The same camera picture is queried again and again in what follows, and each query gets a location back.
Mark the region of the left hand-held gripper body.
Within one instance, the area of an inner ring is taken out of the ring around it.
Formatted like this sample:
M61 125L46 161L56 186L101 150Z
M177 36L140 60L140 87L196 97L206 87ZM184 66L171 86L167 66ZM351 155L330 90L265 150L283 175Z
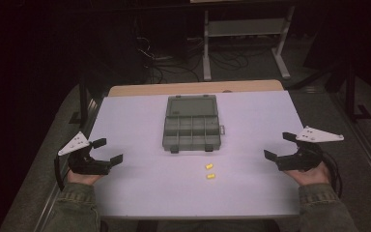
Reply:
M79 131L69 142L61 147L57 155L68 155L68 164L72 172L83 175L107 175L110 172L110 161L96 160L91 157L90 142L82 131Z

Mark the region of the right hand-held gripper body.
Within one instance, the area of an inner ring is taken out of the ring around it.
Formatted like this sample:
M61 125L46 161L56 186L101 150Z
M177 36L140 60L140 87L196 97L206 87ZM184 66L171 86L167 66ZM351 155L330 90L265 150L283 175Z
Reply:
M342 134L318 130L306 126L297 136L297 150L292 155L277 157L275 162L280 171L304 170L317 167L322 161L329 164L328 154L324 152L320 143L343 141Z

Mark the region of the grey plastic organizer box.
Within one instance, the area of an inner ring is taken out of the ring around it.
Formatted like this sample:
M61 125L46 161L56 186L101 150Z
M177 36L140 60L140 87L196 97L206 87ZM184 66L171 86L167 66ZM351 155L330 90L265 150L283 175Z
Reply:
M165 151L217 151L221 135L216 95L168 98L162 137Z

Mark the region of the person's left hand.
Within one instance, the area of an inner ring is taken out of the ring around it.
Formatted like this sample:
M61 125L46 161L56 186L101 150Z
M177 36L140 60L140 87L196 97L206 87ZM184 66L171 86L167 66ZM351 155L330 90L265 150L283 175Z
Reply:
M74 173L71 170L69 171L67 175L67 179L69 183L76 183L76 184L82 184L87 186L92 186L95 182L100 180L102 178L102 175L83 175Z

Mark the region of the person's right hand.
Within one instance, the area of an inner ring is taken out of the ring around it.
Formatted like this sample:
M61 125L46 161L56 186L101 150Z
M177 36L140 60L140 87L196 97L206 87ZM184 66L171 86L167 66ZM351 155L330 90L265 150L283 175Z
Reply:
M289 170L285 171L285 174L293 178L300 186L330 183L329 170L323 162L308 171Z

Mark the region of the black metal stand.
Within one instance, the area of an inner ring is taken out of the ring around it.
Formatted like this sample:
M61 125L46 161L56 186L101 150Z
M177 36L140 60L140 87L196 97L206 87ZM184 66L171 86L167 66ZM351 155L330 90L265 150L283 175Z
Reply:
M83 75L79 79L79 109L74 112L70 124L79 125L83 131L90 131L98 115L106 89L94 77Z
M371 114L362 104L356 104L356 75L350 61L346 62L345 112L352 122L371 119Z

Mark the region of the metal floor rail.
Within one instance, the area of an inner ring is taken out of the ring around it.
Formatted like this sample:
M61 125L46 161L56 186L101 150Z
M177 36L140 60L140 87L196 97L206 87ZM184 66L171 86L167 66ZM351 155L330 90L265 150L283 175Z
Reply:
M362 148L363 153L366 156L367 162L371 167L371 143L369 142L367 136L362 132L360 126L357 123L358 116L356 116L356 118L351 117L346 112L343 103L339 100L339 98L335 94L330 94L329 97L335 108L340 112L341 117L346 122L346 125L356 138L357 143Z
M43 145L33 163L33 190L40 196L43 205L39 208L38 218L34 222L32 232L43 232L46 227L54 202L61 192L57 177L62 178L68 171L68 156L59 158L57 153L79 131L86 136L90 131L83 131L79 125L70 124L71 116L79 109L79 100L68 96L62 103L50 127Z

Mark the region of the white metal desk frame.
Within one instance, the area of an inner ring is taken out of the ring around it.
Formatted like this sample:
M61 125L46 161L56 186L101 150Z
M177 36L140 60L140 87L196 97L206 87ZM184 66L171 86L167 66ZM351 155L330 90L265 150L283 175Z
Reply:
M241 20L209 20L209 12L204 14L204 52L203 80L211 81L211 63L209 56L209 38L231 36L269 36L278 35L278 43L271 48L271 54L283 79L291 75L281 56L288 36L295 7L289 7L287 14L280 18L241 19Z

